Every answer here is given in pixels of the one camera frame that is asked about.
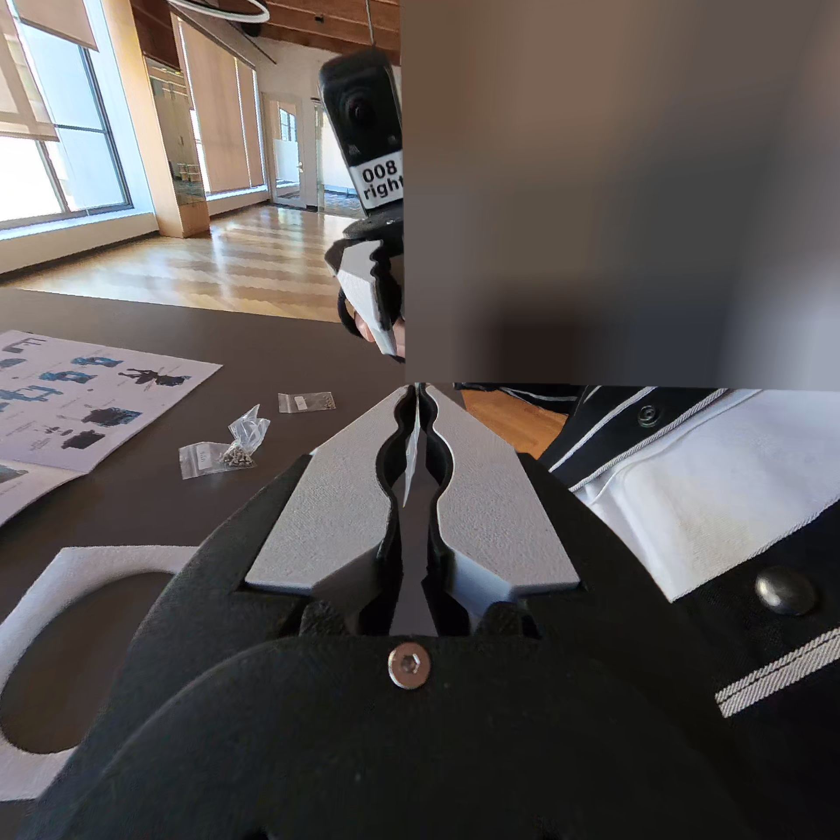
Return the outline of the person's striped jacket torso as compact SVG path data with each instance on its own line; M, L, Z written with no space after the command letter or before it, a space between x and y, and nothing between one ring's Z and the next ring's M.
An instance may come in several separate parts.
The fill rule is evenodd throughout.
M697 633L765 836L838 838L838 392L455 388L566 415L540 462Z

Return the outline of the white foam frame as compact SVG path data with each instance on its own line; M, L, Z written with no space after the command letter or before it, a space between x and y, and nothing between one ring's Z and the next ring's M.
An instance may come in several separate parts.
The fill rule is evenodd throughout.
M72 603L108 583L137 574L178 574L197 547L129 545L64 548L1 625L1 687L40 632ZM76 748L32 753L1 734L1 802L38 799Z

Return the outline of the printed instruction manual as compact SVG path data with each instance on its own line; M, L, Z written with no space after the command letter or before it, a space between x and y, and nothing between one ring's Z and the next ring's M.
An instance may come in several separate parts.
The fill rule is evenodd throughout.
M1 523L90 473L219 371L99 343L1 336Z

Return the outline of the large window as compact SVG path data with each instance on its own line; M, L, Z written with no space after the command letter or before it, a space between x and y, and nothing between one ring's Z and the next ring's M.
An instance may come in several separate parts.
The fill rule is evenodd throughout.
M23 24L7 2L59 141L1 136L2 232L133 207L109 114L112 57L84 3L98 50Z

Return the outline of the white framed glass door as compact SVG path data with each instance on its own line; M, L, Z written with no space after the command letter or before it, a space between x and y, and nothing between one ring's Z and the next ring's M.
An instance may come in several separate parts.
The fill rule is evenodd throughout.
M260 94L266 179L270 201L280 207L306 209L302 181L302 128L294 101Z

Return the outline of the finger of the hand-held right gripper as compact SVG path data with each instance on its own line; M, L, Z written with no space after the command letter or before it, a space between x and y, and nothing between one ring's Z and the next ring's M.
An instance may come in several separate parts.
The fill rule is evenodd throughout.
M339 311L346 327L360 336L354 324L358 311L374 333L379 351L404 358L403 256L383 239L347 242L337 279Z

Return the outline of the beige roller blind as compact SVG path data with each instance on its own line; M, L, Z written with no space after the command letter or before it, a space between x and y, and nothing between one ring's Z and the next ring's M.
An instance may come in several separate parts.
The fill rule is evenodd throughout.
M59 141L6 1L1 2L1 136Z
M17 18L25 25L98 50L83 1L13 1Z

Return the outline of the labelled clear screw bag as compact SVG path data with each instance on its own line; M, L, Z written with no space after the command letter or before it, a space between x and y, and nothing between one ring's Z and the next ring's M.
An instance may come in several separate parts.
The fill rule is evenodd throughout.
M238 444L190 444L179 449L178 457L183 480L251 469L256 465L252 455Z

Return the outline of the crumpled clear screw bag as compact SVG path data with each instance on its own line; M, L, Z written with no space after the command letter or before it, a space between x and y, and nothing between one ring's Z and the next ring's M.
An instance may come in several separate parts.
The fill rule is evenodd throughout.
M228 426L233 446L247 456L252 456L261 446L270 425L269 419L259 416L259 409L259 404L253 406Z

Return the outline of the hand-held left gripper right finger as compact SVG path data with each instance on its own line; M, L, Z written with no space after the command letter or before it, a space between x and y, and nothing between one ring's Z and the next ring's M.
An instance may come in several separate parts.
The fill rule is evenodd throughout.
M581 582L514 447L434 385L422 385L431 531L442 586L469 614Z

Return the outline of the tall beige window shade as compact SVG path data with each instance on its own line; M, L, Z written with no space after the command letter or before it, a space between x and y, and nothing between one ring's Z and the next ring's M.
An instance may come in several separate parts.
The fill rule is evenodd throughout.
M178 29L206 192L264 187L255 69L183 17Z

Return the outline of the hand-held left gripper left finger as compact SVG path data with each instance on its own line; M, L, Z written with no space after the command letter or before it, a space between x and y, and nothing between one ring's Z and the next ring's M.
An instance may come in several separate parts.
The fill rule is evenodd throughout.
M328 602L354 633L389 631L403 578L393 487L416 409L415 387L401 386L311 453L248 586Z

